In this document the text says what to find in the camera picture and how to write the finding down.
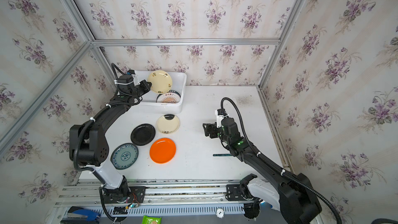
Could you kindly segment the cream plate with small motifs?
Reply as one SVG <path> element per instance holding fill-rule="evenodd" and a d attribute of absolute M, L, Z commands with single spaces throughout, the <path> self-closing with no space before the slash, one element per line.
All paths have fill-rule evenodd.
<path fill-rule="evenodd" d="M 173 85 L 171 75 L 163 70 L 151 72 L 147 77 L 147 82 L 151 83 L 150 90 L 157 94 L 169 92 Z"/>

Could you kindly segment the white plate with sunburst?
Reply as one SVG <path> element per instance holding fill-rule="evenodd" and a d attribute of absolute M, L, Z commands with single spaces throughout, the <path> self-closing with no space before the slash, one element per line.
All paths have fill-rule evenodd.
<path fill-rule="evenodd" d="M 165 104 L 176 104 L 179 103 L 181 99 L 181 94 L 175 90 L 170 90 L 169 92 L 159 94 L 156 102 Z"/>

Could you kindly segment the orange plate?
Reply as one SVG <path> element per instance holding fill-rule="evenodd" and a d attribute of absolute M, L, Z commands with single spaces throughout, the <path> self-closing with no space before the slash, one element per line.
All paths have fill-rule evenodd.
<path fill-rule="evenodd" d="M 173 140 L 161 138 L 152 144 L 149 155 L 153 162 L 164 164 L 174 158 L 176 150 L 176 144 Z"/>

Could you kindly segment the teal patterned plate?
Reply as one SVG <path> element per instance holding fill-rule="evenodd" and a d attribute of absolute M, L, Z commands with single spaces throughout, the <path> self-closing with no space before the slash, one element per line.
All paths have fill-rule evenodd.
<path fill-rule="evenodd" d="M 137 161 L 138 155 L 137 146 L 132 143 L 125 143 L 113 151 L 110 160 L 117 170 L 125 170 Z"/>

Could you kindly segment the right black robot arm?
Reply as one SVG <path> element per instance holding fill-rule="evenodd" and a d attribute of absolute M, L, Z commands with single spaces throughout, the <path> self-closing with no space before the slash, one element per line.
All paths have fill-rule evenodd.
<path fill-rule="evenodd" d="M 312 185 L 304 174 L 295 175 L 278 166 L 247 139 L 241 136 L 233 118 L 216 123 L 204 123 L 205 136 L 219 138 L 227 144 L 233 157 L 254 168 L 262 175 L 279 196 L 281 214 L 288 224 L 308 224 L 318 216 L 322 207 L 318 197 L 310 189 Z"/>

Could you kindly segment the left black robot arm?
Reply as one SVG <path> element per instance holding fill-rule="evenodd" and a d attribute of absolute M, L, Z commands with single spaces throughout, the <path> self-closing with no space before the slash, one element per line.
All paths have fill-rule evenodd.
<path fill-rule="evenodd" d="M 69 158 L 77 172 L 88 171 L 101 183 L 100 193 L 113 194 L 125 201 L 131 195 L 125 176 L 111 162 L 106 132 L 112 124 L 131 107 L 141 102 L 141 97 L 151 90 L 152 83 L 146 80 L 135 85 L 122 81 L 110 102 L 95 116 L 69 130 Z"/>

